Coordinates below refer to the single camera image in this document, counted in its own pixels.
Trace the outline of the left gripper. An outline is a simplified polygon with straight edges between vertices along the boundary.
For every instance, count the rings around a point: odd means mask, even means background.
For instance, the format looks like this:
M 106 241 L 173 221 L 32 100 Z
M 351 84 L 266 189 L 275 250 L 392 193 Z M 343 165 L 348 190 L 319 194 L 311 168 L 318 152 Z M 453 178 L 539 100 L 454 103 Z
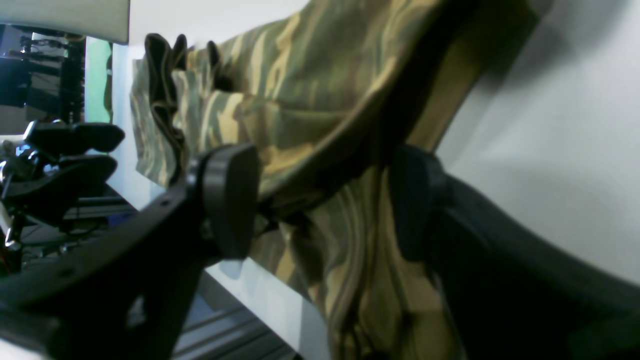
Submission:
M 67 124 L 32 121 L 23 142 L 1 144 L 2 250 L 23 248 L 21 236 L 28 219 L 59 226 L 83 192 L 104 185 L 118 166 L 108 155 L 82 155 L 89 150 L 109 153 L 125 139 L 111 123 Z M 55 160 L 58 170 L 48 175 Z

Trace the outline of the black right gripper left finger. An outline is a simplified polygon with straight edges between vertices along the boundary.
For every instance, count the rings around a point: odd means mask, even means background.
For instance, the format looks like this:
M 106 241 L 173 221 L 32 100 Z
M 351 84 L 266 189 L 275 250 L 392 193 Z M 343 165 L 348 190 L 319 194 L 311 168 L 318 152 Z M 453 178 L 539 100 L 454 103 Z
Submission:
M 1 281 L 1 351 L 29 360 L 167 360 L 202 271 L 249 255 L 258 209 L 255 146 L 195 159 L 123 225 Z

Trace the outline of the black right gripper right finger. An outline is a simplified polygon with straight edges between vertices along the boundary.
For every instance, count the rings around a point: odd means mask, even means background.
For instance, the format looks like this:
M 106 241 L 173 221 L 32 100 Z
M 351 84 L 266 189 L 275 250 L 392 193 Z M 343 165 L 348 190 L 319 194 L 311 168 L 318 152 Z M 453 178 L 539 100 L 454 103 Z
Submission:
M 517 223 L 441 162 L 398 146 L 398 248 L 434 281 L 469 360 L 637 360 L 638 285 Z

